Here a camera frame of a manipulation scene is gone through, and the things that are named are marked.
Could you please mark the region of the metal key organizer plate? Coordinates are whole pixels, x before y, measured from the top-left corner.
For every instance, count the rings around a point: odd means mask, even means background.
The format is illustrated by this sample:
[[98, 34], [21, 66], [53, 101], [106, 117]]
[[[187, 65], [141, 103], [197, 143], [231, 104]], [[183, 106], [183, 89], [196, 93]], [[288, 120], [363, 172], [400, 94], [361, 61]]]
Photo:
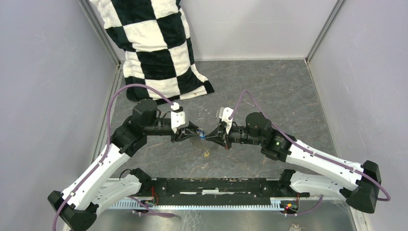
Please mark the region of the metal key organizer plate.
[[200, 140], [193, 140], [190, 139], [190, 143], [192, 146], [202, 150], [202, 151], [212, 151], [216, 150], [218, 146], [214, 144], [213, 142], [206, 141], [205, 139], [200, 139]]

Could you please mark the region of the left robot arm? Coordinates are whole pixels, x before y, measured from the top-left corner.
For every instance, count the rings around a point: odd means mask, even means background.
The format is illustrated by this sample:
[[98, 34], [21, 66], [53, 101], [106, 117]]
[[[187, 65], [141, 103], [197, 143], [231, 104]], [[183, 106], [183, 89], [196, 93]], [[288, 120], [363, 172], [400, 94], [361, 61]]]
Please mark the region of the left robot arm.
[[102, 153], [85, 172], [63, 191], [53, 191], [48, 201], [73, 231], [86, 231], [106, 209], [122, 199], [138, 194], [146, 196], [151, 183], [129, 173], [120, 181], [103, 188], [104, 183], [141, 147], [148, 136], [170, 136], [172, 142], [199, 137], [202, 130], [188, 121], [178, 103], [171, 106], [170, 117], [161, 117], [156, 101], [143, 99], [137, 102], [124, 123], [108, 138]]

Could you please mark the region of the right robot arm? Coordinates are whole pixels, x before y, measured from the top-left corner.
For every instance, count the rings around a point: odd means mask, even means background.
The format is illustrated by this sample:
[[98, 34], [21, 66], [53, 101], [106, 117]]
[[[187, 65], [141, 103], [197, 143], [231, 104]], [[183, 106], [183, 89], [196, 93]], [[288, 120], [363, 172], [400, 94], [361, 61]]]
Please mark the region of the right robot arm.
[[373, 214], [381, 185], [378, 164], [367, 160], [352, 162], [315, 149], [288, 134], [273, 128], [271, 121], [260, 112], [250, 113], [245, 125], [238, 126], [227, 117], [232, 109], [225, 108], [218, 127], [205, 140], [229, 149], [233, 143], [257, 145], [265, 157], [298, 165], [314, 171], [308, 175], [286, 170], [281, 175], [278, 191], [283, 196], [293, 193], [321, 194], [344, 200], [352, 208]]

